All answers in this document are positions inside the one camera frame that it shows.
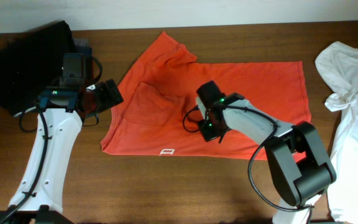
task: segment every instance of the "white t-shirt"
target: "white t-shirt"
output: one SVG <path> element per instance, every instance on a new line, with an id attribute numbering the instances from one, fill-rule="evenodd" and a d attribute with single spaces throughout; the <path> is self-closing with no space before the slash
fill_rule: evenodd
<path id="1" fill-rule="evenodd" d="M 331 216 L 358 224 L 358 49 L 335 42 L 320 53 L 316 67 L 334 92 L 326 107 L 342 110 L 331 153 L 337 172 L 328 188 Z"/>

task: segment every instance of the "wooden table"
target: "wooden table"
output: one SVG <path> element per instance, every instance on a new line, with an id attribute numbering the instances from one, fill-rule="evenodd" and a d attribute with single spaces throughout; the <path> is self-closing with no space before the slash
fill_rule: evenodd
<path id="1" fill-rule="evenodd" d="M 104 67 L 103 80 L 119 82 L 134 60 L 167 31 L 203 63 L 303 61 L 312 122 L 330 150 L 339 113 L 323 102 L 331 90 L 318 74 L 314 60 L 334 41 L 358 48 L 358 22 L 261 24 L 168 29 L 75 31 L 90 40 Z M 0 35 L 0 49 L 11 37 Z M 83 128 L 74 145 L 63 191 L 63 214 L 73 222 L 218 223 L 270 218 L 275 210 L 251 189 L 248 161 L 208 157 L 109 156 L 99 142 L 111 114 Z M 29 116 L 27 127 L 36 125 Z M 0 108 L 0 210 L 7 208 L 24 174 L 35 133 L 19 130 L 17 119 Z M 267 162 L 255 163 L 261 191 L 278 203 Z M 326 197 L 316 204 L 313 219 L 326 220 Z"/>

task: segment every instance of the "white label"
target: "white label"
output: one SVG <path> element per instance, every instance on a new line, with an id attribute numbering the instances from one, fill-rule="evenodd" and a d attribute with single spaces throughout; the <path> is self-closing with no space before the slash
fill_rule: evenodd
<path id="1" fill-rule="evenodd" d="M 90 86 L 86 87 L 86 89 L 88 89 L 88 90 L 94 90 L 94 89 L 95 89 L 95 86 L 94 86 L 94 85 L 90 85 Z"/>
<path id="2" fill-rule="evenodd" d="M 160 155 L 166 155 L 166 154 L 173 155 L 173 152 L 175 152 L 174 149 L 162 149 Z"/>

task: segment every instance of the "orange t-shirt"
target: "orange t-shirt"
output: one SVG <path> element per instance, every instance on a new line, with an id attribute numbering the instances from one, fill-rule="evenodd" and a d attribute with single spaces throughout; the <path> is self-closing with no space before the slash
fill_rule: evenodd
<path id="1" fill-rule="evenodd" d="M 256 108 L 282 121 L 310 122 L 301 62 L 197 63 L 197 57 L 166 33 L 139 57 L 119 84 L 124 102 L 111 109 L 110 130 L 101 141 L 112 155 L 213 156 L 249 159 L 257 144 L 229 131 L 221 144 L 188 133 L 182 118 L 195 105 L 196 90 L 215 81 L 225 93 L 239 93 Z M 197 129 L 200 111 L 186 120 Z M 262 150 L 257 159 L 266 159 Z"/>

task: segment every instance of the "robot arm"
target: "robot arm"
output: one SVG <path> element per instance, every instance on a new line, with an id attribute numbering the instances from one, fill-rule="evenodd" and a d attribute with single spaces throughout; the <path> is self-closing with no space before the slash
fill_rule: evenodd
<path id="1" fill-rule="evenodd" d="M 280 121 L 258 110 L 243 96 L 233 93 L 226 96 L 211 81 L 197 90 L 196 103 L 204 120 L 198 126 L 205 141 L 237 130 L 262 144 L 273 184 L 284 201 L 298 209 L 304 209 L 306 201 L 322 194 L 336 180 L 336 173 L 329 160 L 317 130 L 309 123 L 294 125 Z M 252 156 L 249 177 L 254 190 L 271 206 L 289 210 L 268 201 L 253 184 L 250 169 L 259 150 Z M 306 157 L 295 162 L 293 153 L 306 152 Z"/>
<path id="2" fill-rule="evenodd" d="M 85 118 L 123 102 L 113 80 L 94 84 L 100 76 L 93 78 L 88 73 L 90 63 L 86 60 L 82 54 L 65 54 L 60 85 L 47 87 L 40 94 L 34 146 L 8 210 L 0 211 L 0 224 L 30 223 L 33 218 L 36 223 L 72 223 L 61 213 L 75 139 Z"/>

